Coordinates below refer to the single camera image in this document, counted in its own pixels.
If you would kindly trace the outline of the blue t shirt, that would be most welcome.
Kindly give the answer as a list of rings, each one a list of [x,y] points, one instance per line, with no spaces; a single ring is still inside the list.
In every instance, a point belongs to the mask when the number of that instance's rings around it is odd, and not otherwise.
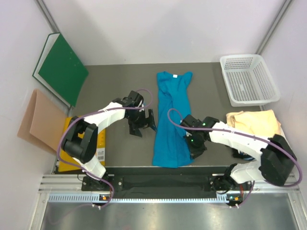
[[[175,126],[191,114],[187,89],[193,73],[183,75],[166,71],[157,74],[158,124],[152,164],[158,167],[178,168],[193,163],[186,131]]]

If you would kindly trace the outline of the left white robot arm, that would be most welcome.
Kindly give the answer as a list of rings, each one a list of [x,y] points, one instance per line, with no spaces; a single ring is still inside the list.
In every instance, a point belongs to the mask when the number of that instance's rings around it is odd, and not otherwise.
[[[64,151],[78,162],[79,167],[89,177],[98,190],[104,190],[109,184],[106,168],[100,163],[97,151],[98,134],[111,124],[127,119],[129,133],[142,137],[140,129],[151,128],[156,131],[153,109],[144,104],[141,90],[131,91],[127,97],[112,100],[105,108],[83,116],[73,117],[60,138],[58,160],[73,165],[60,156]]]

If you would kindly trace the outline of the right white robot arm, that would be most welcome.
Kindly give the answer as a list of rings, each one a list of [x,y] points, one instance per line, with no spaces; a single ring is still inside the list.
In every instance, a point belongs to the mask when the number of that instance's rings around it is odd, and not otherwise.
[[[297,160],[287,140],[275,134],[260,137],[239,131],[213,117],[204,120],[186,116],[181,126],[189,133],[186,137],[192,156],[199,156],[205,150],[204,143],[223,144],[253,158],[248,163],[230,165],[222,177],[224,185],[231,190],[248,181],[264,180],[274,186],[285,186]]]

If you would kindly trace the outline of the cream folded t shirt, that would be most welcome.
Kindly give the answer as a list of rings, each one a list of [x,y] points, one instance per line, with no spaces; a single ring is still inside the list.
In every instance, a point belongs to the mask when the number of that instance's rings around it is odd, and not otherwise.
[[[275,134],[282,135],[281,123],[277,120],[273,110],[227,113],[226,122],[230,127],[249,134],[269,138]]]

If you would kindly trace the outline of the white plastic basket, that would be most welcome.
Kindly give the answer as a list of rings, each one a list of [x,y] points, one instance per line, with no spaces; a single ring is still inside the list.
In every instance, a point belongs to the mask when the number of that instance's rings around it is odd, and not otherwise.
[[[263,106],[279,101],[280,92],[262,56],[222,56],[220,65],[233,107]]]

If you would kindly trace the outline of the yellow folder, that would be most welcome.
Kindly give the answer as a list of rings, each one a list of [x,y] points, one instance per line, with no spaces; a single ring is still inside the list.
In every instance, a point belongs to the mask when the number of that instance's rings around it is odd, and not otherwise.
[[[105,165],[106,132],[99,131],[97,125],[90,124],[84,119],[71,124],[78,117],[68,117],[65,121],[66,135],[61,143],[58,171],[70,172],[79,170],[92,159],[99,160]]]

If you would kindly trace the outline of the tan folded sheet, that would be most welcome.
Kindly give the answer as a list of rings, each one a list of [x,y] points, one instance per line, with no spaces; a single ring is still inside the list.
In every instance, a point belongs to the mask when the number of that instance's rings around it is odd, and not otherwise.
[[[34,89],[17,136],[55,155],[66,117],[45,94]]]

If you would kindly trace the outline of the green binder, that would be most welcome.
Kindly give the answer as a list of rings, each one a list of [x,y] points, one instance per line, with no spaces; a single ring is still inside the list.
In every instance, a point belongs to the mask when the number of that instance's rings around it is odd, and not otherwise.
[[[47,36],[32,76],[67,106],[76,106],[88,70],[64,36]]]

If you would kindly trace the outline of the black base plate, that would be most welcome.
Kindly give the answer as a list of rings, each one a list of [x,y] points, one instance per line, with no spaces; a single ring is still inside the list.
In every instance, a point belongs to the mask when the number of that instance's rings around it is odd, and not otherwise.
[[[251,183],[228,188],[222,181],[225,166],[107,167],[104,176],[119,199],[215,198],[225,191],[248,191]]]

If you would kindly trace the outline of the aluminium frame rail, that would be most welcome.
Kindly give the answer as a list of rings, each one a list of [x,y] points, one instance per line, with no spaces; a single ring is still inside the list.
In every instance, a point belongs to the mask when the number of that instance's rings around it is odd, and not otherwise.
[[[252,193],[287,193],[298,191],[266,182],[247,182],[229,189],[219,183],[221,176],[196,174],[110,174],[96,180],[85,174],[44,175],[39,193],[48,194],[50,202],[65,203],[226,203],[238,205]]]

